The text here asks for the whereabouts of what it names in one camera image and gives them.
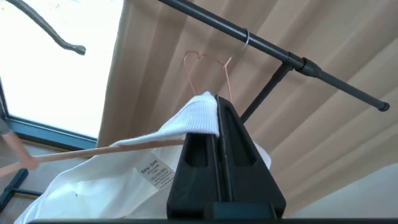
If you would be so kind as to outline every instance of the clothes hanger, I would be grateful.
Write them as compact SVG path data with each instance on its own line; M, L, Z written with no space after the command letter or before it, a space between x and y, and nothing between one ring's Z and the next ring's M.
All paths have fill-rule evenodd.
M214 57L212 57L211 55L208 55L208 54L199 54L199 52L194 51L194 50L190 50L190 51L188 51L188 52L185 54L185 56L184 56L184 58L183 58L183 66L184 66L185 74L187 75L187 78L188 78L188 82L189 82L189 84L190 84L190 86L191 86L191 89L192 89L194 95L196 95L196 91L195 91L195 89L194 89L194 87L193 87L193 85L192 85L192 81L191 81L190 75L191 75L192 72L196 69L196 66L200 63L200 61L202 60L202 58L206 57L206 58L212 59L213 61L215 61L215 62L217 62L218 64L220 64L220 65L223 66L223 70L224 70L224 74L225 74L225 78L226 78L226 84L227 84L227 87L228 87L229 101L232 102L231 86L230 86L230 84L229 84L229 74L228 74L228 68L227 68L227 66L228 66L228 64L230 63L230 61L232 60L232 58L233 58L237 53L242 52L242 51L246 48L246 46L248 46L248 43L249 43L249 40L250 40L250 32L246 29L246 33L247 33L247 34L246 34L246 38L247 38L247 39L246 39L246 42L244 43L242 49L235 51L235 52L229 57L229 59L228 59L225 63L220 62L217 58L214 58ZM188 72L188 70L187 70L187 65L186 65L185 61L186 61L187 57L188 57L190 54L195 54L195 55L197 56L197 58L198 58L198 61L195 63L195 65L193 66L193 68Z
M246 46L249 43L249 35L250 32L247 31L248 33L248 39L243 46L241 50L242 51L246 48ZM190 83L190 86L193 90L193 93L196 95L195 89L192 85L192 81L190 79L190 74L193 72L194 68L196 65L200 62L200 60L203 57L208 57L217 63L221 64L224 68L224 72L226 75L226 81L228 85L228 93L229 93L229 100L232 100L231 97L231 89L229 85L229 78L228 78L228 69L227 66L232 60L232 58L237 54L236 51L235 53L230 56L230 58L227 60L226 63L222 63L216 58L202 54L200 55L196 51L189 51L185 54L183 58L183 66L188 78L188 81ZM195 53L198 57L198 62L195 64L194 68L191 69L191 71L188 73L187 71L187 66L185 64L185 60L187 56L191 53ZM6 167L0 168L0 177L3 177L7 174L10 174L14 171L17 171L21 168L26 168L26 169L36 169L40 163L44 162L52 162L52 161L61 161L65 159L74 159L74 158L81 158L81 157L91 157L91 156L96 156L100 154L109 154L109 153L115 153L115 152L128 152L128 151L137 151L137 150L143 150L143 149L152 149L156 147L166 147L166 146L178 146L182 145L184 143L184 140L164 140L164 141L151 141L151 142L144 142L140 144L135 144L135 145L119 145L119 146L108 146L108 147L100 147L100 148L95 148L95 149L85 149L82 151L73 151L73 152L59 152L55 154L49 154L49 155L43 155L43 156L31 156L29 152L26 150L24 147L21 139L11 130L8 128L7 124L1 120L0 121L0 134L3 137L4 141L7 143L7 145L16 153L19 162L13 163L11 165L8 165Z

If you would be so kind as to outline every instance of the white care label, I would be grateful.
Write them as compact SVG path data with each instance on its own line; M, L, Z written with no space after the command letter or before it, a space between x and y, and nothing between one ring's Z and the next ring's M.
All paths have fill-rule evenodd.
M153 153L145 156L136 169L149 183L161 189L173 182L174 171Z

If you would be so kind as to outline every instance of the curtain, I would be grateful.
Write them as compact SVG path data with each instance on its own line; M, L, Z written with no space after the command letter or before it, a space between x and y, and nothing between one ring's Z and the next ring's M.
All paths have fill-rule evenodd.
M271 155L286 215L398 161L398 1L194 0L269 42L306 57L390 103L387 112L290 72L245 126ZM158 1L125 1L98 145L153 132L192 96L188 50L227 59L244 43ZM252 47L228 65L242 114L280 62ZM228 99L223 68L187 58L197 93Z

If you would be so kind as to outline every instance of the white wall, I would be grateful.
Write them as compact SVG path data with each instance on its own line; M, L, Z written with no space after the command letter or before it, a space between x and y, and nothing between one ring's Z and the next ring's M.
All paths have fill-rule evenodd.
M397 218L398 164L384 167L296 212L292 218Z

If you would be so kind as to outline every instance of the window frame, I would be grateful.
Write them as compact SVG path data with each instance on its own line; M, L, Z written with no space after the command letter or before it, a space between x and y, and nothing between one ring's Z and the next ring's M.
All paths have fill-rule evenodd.
M17 118L8 113L6 96L0 77L0 117L21 139L57 147L68 151L95 148L97 139L73 133L27 119Z

